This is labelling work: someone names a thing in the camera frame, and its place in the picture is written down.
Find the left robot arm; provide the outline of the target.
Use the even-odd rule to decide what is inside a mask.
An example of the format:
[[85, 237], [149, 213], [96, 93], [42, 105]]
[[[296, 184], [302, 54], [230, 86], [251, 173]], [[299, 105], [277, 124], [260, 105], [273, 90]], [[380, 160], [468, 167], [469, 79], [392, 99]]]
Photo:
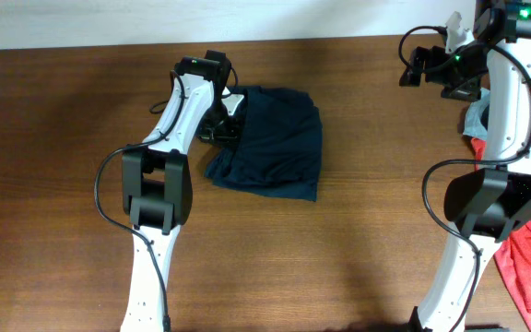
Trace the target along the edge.
[[237, 111], [244, 97], [227, 87], [233, 73], [222, 52], [185, 56], [173, 69], [171, 97], [158, 123], [142, 147], [122, 156], [123, 206], [134, 234], [123, 331], [171, 330], [171, 257], [193, 204], [188, 152], [194, 139], [221, 148], [240, 142], [243, 119]]

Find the light blue garment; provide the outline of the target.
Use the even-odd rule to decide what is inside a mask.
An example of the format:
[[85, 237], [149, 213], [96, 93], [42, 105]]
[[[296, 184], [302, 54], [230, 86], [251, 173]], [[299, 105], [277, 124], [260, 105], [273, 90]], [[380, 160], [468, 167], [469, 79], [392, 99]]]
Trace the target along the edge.
[[482, 89], [481, 92], [482, 99], [473, 102], [466, 111], [463, 135], [485, 141], [488, 133], [490, 91]]

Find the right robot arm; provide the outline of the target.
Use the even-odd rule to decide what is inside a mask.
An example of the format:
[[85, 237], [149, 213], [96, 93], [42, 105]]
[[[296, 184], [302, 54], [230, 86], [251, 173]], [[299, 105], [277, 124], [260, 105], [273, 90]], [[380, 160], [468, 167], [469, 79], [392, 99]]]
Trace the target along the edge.
[[442, 45], [403, 58], [403, 87], [442, 86], [442, 97], [478, 101], [490, 80], [486, 149], [453, 179], [436, 223], [448, 238], [410, 331], [461, 331], [485, 267], [513, 231], [531, 220], [531, 3], [479, 1], [465, 28], [453, 13], [438, 28]]

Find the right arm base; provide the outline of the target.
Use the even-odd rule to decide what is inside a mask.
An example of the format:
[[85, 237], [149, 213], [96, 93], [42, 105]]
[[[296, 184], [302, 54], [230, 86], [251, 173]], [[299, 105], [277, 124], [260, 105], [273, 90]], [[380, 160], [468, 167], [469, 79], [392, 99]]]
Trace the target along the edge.
[[511, 329], [501, 326], [468, 326], [464, 332], [511, 332]]

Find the navy blue shorts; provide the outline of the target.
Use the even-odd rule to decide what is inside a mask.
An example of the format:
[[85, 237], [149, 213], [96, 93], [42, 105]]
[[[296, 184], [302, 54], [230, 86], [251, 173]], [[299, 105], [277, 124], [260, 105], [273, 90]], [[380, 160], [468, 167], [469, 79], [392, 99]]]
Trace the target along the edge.
[[226, 189], [274, 198], [317, 200], [323, 125], [311, 96], [288, 88], [245, 86], [239, 145], [224, 148], [204, 176]]

